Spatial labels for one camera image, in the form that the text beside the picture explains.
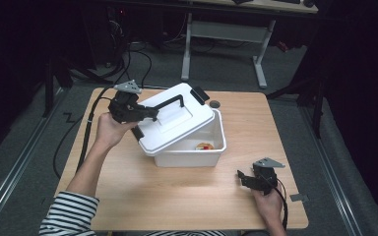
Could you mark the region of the white plastic storage box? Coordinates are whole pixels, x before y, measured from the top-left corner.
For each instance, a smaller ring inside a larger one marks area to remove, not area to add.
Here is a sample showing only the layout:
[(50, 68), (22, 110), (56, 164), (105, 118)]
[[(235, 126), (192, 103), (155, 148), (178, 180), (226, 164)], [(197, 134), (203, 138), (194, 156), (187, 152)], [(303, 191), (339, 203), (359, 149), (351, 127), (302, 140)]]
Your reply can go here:
[[(157, 167), (213, 167), (217, 165), (222, 153), (226, 150), (226, 139), (221, 112), (212, 109), (215, 113), (213, 121), (153, 156)], [(196, 150), (195, 147), (199, 143), (210, 143), (215, 149)]]

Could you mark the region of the dark computer tower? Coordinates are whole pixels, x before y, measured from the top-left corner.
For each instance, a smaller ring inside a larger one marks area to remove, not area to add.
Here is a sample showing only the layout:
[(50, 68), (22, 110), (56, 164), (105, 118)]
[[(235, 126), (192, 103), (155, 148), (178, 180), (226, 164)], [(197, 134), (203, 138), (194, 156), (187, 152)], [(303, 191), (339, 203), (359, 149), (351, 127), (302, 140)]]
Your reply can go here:
[(97, 65), (116, 65), (124, 52), (124, 30), (118, 8), (90, 5), (86, 13), (94, 61)]

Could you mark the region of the person's left hand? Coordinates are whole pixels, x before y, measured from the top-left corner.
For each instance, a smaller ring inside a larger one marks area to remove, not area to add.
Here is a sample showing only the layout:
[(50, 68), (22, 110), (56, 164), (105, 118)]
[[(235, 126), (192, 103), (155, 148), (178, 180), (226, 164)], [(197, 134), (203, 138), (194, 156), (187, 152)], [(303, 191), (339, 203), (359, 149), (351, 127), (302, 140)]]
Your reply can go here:
[(109, 112), (102, 113), (98, 118), (94, 143), (99, 147), (113, 148), (122, 140), (127, 131), (136, 126), (136, 122), (118, 123)]

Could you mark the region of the white box lid black handle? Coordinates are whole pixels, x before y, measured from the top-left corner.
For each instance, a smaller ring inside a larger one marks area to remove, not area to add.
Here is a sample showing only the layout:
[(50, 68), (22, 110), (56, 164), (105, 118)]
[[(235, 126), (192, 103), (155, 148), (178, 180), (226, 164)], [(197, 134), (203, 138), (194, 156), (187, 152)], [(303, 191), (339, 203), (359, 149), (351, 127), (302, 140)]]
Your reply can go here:
[(143, 152), (156, 156), (213, 121), (215, 113), (206, 103), (209, 99), (200, 87), (192, 88), (181, 83), (139, 101), (146, 107), (157, 107), (170, 100), (158, 110), (156, 121), (145, 118), (136, 127), (134, 136)]

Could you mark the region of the metal floor rail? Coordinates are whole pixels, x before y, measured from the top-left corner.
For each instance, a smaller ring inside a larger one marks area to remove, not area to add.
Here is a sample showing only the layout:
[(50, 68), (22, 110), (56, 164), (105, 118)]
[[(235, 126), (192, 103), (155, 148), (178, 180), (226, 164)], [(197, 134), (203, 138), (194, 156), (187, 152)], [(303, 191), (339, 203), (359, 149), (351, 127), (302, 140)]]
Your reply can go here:
[(39, 92), (28, 109), (11, 126), (0, 145), (0, 213), (17, 188), (37, 144), (69, 91), (68, 88), (58, 88), (49, 111), (41, 107), (45, 94)]
[(314, 146), (317, 148), (319, 161), (321, 163), (322, 172), (326, 178), (327, 184), (330, 188), (331, 194), (336, 203), (337, 209), (345, 224), (346, 231), (349, 236), (363, 236), (359, 223), (356, 220), (352, 207), (349, 203), (348, 197), (336, 175), (330, 158), (320, 138), (317, 137), (311, 124), (311, 113), (307, 108), (299, 107), (299, 112), (305, 121), (306, 128), (310, 133)]

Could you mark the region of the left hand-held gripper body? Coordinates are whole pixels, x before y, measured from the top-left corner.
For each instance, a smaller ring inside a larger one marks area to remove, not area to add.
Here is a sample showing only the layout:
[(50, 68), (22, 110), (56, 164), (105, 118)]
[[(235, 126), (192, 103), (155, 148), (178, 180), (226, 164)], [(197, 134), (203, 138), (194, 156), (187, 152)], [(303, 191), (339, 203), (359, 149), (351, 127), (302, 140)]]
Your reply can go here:
[(135, 105), (142, 90), (134, 80), (115, 85), (113, 88), (116, 89), (116, 94), (108, 105), (112, 118), (118, 123), (138, 122)]

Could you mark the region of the black white striped shirt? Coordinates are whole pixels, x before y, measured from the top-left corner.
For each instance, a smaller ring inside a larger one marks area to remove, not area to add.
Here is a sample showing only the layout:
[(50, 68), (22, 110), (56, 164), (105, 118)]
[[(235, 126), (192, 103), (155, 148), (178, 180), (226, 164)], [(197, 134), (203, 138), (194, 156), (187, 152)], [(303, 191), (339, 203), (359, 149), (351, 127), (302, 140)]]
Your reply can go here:
[[(67, 191), (60, 192), (40, 223), (39, 236), (96, 236), (91, 223), (99, 199)], [(223, 231), (152, 231), (142, 236), (226, 236)]]

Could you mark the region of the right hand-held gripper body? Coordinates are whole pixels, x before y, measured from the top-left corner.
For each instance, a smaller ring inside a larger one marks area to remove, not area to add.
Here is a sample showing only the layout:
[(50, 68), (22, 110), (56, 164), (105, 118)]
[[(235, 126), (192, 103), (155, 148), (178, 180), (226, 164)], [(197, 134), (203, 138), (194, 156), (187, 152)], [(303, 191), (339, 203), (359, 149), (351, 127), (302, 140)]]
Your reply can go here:
[(264, 157), (253, 163), (253, 172), (259, 181), (259, 190), (268, 195), (278, 185), (276, 168), (285, 168), (283, 163)]

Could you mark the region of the person's right hand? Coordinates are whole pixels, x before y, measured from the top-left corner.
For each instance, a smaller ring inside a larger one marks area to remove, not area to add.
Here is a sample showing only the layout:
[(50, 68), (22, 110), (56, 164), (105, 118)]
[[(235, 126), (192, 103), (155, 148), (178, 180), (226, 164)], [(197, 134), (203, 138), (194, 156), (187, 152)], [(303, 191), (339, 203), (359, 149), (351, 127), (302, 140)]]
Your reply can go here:
[(283, 201), (276, 190), (268, 195), (257, 190), (252, 190), (251, 193), (255, 199), (257, 210), (267, 225), (282, 222)]

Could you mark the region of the desk with white legs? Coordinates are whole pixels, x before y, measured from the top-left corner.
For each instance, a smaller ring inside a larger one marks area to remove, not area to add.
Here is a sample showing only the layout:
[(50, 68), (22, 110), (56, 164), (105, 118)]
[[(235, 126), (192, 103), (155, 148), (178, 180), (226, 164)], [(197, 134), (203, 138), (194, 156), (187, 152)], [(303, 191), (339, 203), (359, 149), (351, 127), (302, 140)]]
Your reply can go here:
[[(228, 7), (230, 13), (236, 10), (260, 10), (265, 13), (316, 15), (318, 8), (312, 0), (188, 0), (190, 7)], [(258, 54), (252, 57), (258, 85), (265, 89), (268, 85), (263, 72), (262, 60), (272, 37), (276, 18), (271, 17), (264, 26), (245, 26), (242, 23), (219, 23), (215, 20), (194, 20), (191, 13), (186, 17), (185, 51), (182, 61), (181, 80), (190, 78), (191, 41), (193, 37), (259, 43)]]

